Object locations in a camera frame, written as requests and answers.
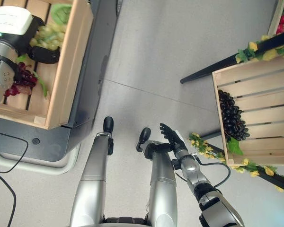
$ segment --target flower garland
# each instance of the flower garland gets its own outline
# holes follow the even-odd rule
[[[206,158],[216,158],[221,162],[226,164],[225,156],[222,152],[215,153],[213,148],[207,144],[206,140],[201,139],[200,135],[197,133],[192,133],[189,135],[190,144],[192,147],[198,150],[200,155],[204,155]],[[274,166],[260,166],[257,163],[252,162],[248,158],[244,158],[242,160],[241,166],[231,166],[232,169],[236,170],[238,173],[249,172],[250,176],[255,177],[259,176],[259,171],[265,171],[265,173],[269,176],[273,176],[276,172],[277,167]],[[278,186],[275,186],[279,192],[283,192],[284,190]]]

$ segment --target artificial flower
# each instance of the artificial flower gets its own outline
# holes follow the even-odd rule
[[[250,176],[255,177],[255,176],[259,176],[259,172],[257,170],[250,172]]]
[[[249,42],[248,46],[253,51],[257,51],[257,44],[255,42]]]
[[[275,175],[275,173],[274,173],[270,168],[268,168],[267,166],[263,166],[263,167],[264,167],[265,173],[266,173],[267,175],[269,175],[269,176]]]

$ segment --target green leaf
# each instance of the green leaf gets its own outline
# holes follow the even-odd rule
[[[38,74],[35,71],[33,71],[33,74],[38,79],[38,82],[43,89],[43,95],[44,95],[44,97],[46,97],[47,96],[47,88],[46,88],[44,81],[38,76]]]
[[[243,50],[238,50],[238,56],[242,61],[248,62],[248,58]]]
[[[267,166],[268,168],[270,168],[272,171],[276,172],[278,167],[274,167],[274,166]]]
[[[17,63],[22,62],[22,61],[24,61],[26,58],[27,58],[27,55],[26,55],[26,54],[20,55],[19,57],[16,58],[16,62],[17,62]]]
[[[231,137],[231,140],[227,143],[227,145],[228,145],[228,150],[232,154],[243,155],[243,152],[239,147],[239,141],[237,141],[235,138]]]

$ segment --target grape leaf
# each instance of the grape leaf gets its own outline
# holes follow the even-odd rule
[[[236,155],[243,155],[243,152],[239,147],[239,141],[237,141],[235,138],[231,137],[231,140],[227,143],[227,147],[230,153]]]
[[[244,53],[244,51],[243,50],[238,50],[238,57],[242,60],[242,61],[244,61],[244,62],[247,62],[248,61],[248,58],[247,58],[247,56],[246,56],[246,54]]]
[[[46,85],[45,85],[44,81],[38,76],[38,74],[35,71],[33,71],[33,74],[37,78],[39,84],[41,85],[41,87],[43,89],[44,97],[46,97],[47,96],[47,88],[46,88]]]

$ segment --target black cable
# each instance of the black cable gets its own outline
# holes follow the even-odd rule
[[[175,174],[180,177],[183,181],[187,182],[187,180],[185,180],[183,177],[181,177],[178,173],[175,172]]]
[[[28,142],[26,140],[24,140],[24,139],[19,138],[19,137],[10,136],[10,135],[7,135],[7,134],[1,133],[1,132],[0,132],[0,135],[8,136],[8,137],[11,137],[11,138],[15,138],[15,139],[21,140],[21,141],[23,141],[23,142],[25,142],[27,144],[27,146],[26,146],[22,156],[15,163],[15,165],[11,169],[9,169],[8,171],[0,171],[0,174],[7,174],[10,171],[12,171],[16,167],[16,165],[18,165],[18,163],[21,161],[21,159],[24,157],[24,155],[25,155],[25,153],[27,152],[27,149],[28,149]],[[8,223],[8,227],[10,227],[11,222],[12,222],[13,217],[14,217],[15,209],[16,209],[17,197],[16,197],[16,194],[15,194],[14,190],[11,188],[11,186],[1,176],[0,176],[0,180],[5,184],[5,186],[10,190],[11,194],[13,195],[13,209],[11,211],[11,214],[10,214],[10,217],[9,217],[9,223]]]
[[[14,202],[13,202],[13,209],[11,211],[11,214],[10,214],[10,218],[9,218],[9,223],[8,223],[8,227],[10,227],[11,225],[11,221],[13,220],[13,217],[14,217],[14,213],[15,213],[15,209],[16,209],[16,194],[14,192],[14,190],[11,188],[11,186],[0,176],[0,180],[5,184],[5,186],[10,190],[11,194],[13,195],[13,198],[14,198]]]
[[[214,188],[219,187],[221,184],[225,183],[225,182],[228,180],[228,178],[231,176],[231,169],[228,167],[228,165],[226,165],[226,164],[224,164],[224,163],[222,163],[222,162],[211,162],[211,163],[205,163],[205,164],[203,164],[203,163],[201,162],[201,160],[199,159],[199,157],[194,156],[194,158],[195,158],[196,161],[197,161],[200,165],[202,165],[202,166],[222,165],[222,166],[224,166],[224,167],[227,168],[228,174],[227,174],[226,178],[225,178],[224,180],[222,180],[220,183],[216,184],[216,185],[214,186]]]
[[[10,171],[12,171],[12,170],[16,167],[16,165],[18,165],[18,163],[21,161],[21,159],[24,157],[24,155],[25,155],[25,153],[27,152],[27,149],[28,149],[28,142],[27,142],[26,140],[24,140],[24,139],[19,138],[19,137],[10,136],[10,135],[7,135],[7,134],[1,133],[1,132],[0,132],[0,135],[8,136],[8,137],[11,137],[11,138],[14,138],[14,139],[21,140],[21,141],[23,141],[23,142],[25,142],[25,143],[27,144],[27,147],[25,148],[25,150],[24,150],[22,156],[21,156],[21,157],[19,158],[19,160],[15,163],[15,165],[14,165],[11,169],[9,169],[8,171],[0,171],[0,174],[7,174],[7,173],[9,173]]]

